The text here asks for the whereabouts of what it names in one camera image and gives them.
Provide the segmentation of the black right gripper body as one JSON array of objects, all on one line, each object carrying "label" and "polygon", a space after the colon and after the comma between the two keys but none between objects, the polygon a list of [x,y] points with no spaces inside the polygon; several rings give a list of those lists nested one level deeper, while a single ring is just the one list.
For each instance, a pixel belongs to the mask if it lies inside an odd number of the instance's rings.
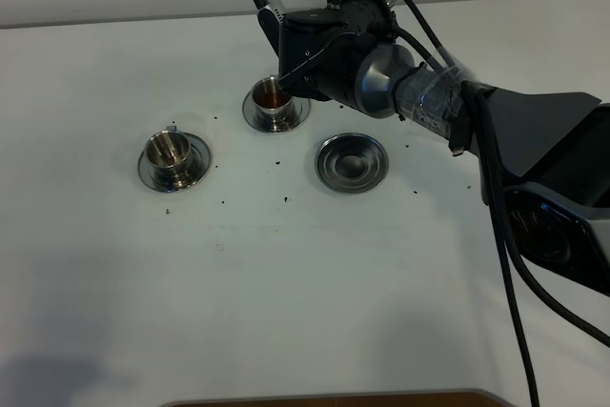
[{"label": "black right gripper body", "polygon": [[288,12],[280,26],[278,76],[282,88],[314,88],[325,74],[342,73],[344,63],[373,23],[392,16],[386,0],[327,0],[320,9]]}]

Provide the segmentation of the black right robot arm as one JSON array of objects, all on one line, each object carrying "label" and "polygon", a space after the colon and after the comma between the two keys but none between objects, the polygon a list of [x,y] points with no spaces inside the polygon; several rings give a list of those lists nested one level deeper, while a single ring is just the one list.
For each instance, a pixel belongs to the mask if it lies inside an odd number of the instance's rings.
[{"label": "black right robot arm", "polygon": [[395,114],[481,154],[468,99],[491,119],[501,192],[518,253],[601,294],[609,291],[609,110],[584,92],[523,94],[467,75],[442,48],[397,26],[387,0],[327,0],[289,13],[276,53],[290,94]]}]

